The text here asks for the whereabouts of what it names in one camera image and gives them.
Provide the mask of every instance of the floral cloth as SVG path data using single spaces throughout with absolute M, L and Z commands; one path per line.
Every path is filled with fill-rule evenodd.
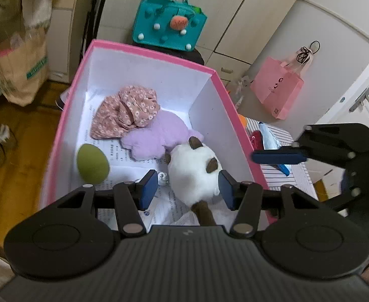
M 95 139 L 122 137 L 132 129 L 147 126 L 160 108 L 155 90 L 125 87 L 101 103 L 93 117 L 90 135 Z

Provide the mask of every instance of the green egg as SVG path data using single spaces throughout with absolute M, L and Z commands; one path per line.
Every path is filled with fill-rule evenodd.
M 77 153 L 77 168 L 88 184 L 100 184 L 109 174 L 109 162 L 103 152 L 92 144 L 83 144 Z

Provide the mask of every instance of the striped cloth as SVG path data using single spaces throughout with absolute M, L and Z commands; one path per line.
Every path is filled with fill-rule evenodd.
M 246 118 L 246 132 L 252 135 L 255 130 L 259 130 L 259 122 L 250 118 Z M 268 125 L 271 133 L 280 141 L 282 146 L 289 146 L 294 141 L 291 134 L 286 130 Z M 317 200 L 316 191 L 312 185 L 308 170 L 305 163 L 291 165 L 289 176 L 285 176 L 280 170 L 270 165 L 261 165 L 264 177 L 266 178 L 269 189 L 279 191 L 281 185 L 290 184 L 304 191 Z

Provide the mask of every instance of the drawer handle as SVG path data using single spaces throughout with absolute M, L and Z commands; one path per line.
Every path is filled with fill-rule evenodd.
M 222 67 L 221 67 L 221 71 L 226 72 L 226 73 L 233 73 L 234 72 L 232 69 L 226 69 L 226 68 L 222 68 Z

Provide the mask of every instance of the pink gift bag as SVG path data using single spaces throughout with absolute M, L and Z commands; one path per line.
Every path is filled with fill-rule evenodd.
M 304 84 L 302 76 L 312 64 L 313 53 L 310 49 L 309 60 L 297 62 L 298 50 L 285 60 L 268 57 L 254 78 L 250 88 L 259 101 L 276 119 L 286 119 Z

